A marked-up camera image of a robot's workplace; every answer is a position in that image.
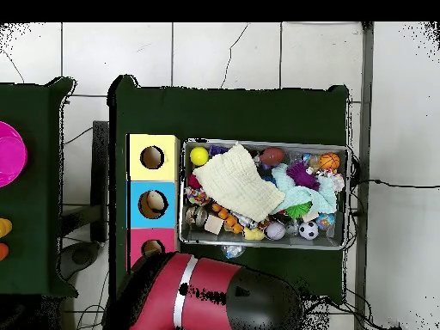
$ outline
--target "soccer ball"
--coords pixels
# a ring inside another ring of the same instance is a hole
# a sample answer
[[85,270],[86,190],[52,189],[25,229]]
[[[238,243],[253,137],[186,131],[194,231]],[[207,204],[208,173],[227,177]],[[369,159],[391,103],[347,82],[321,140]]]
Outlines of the soccer ball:
[[313,241],[318,236],[318,225],[315,222],[302,223],[299,226],[299,235],[308,241]]

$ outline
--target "white cloth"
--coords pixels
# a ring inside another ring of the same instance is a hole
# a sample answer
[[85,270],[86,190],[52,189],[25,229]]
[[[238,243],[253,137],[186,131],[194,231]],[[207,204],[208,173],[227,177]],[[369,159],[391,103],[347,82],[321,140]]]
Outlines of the white cloth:
[[256,222],[264,220],[284,200],[283,192],[261,179],[251,155],[238,142],[193,173],[218,204]]

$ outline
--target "shape sorter box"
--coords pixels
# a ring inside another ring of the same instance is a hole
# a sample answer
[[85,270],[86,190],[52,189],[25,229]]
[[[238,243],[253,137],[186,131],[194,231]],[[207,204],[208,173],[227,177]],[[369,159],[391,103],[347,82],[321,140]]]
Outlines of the shape sorter box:
[[130,230],[130,265],[142,255],[142,247],[147,241],[159,241],[165,247],[165,253],[175,252],[177,247],[177,235],[174,229],[154,228],[154,229],[131,229]]
[[[147,168],[144,153],[160,154],[159,167]],[[134,181],[177,181],[180,141],[171,135],[130,134],[130,179]]]
[[[130,228],[172,228],[177,227],[177,190],[175,182],[132,181],[130,182]],[[158,218],[147,218],[139,210],[139,200],[144,193],[158,191],[168,206]]]

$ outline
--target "orange bead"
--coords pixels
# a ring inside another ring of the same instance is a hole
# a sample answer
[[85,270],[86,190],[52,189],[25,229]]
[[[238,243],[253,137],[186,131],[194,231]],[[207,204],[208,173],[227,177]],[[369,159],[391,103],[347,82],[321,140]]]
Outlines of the orange bead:
[[229,214],[229,216],[226,218],[225,224],[232,228],[237,224],[237,219]]
[[226,219],[228,217],[229,213],[225,208],[222,208],[220,210],[220,212],[218,213],[218,217],[220,217],[221,219]]
[[219,204],[212,204],[212,211],[219,212],[223,207]]
[[232,227],[235,234],[239,234],[243,231],[243,227],[240,224],[236,224]]
[[0,260],[4,260],[9,254],[9,248],[6,244],[0,243]]

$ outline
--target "purple fuzzy toy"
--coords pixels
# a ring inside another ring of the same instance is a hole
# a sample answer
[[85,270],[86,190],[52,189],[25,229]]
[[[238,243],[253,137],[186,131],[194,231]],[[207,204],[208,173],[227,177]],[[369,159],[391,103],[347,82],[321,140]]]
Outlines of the purple fuzzy toy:
[[316,191],[320,188],[320,183],[314,176],[307,173],[306,166],[301,161],[290,165],[285,173],[295,181],[297,186],[304,186]]

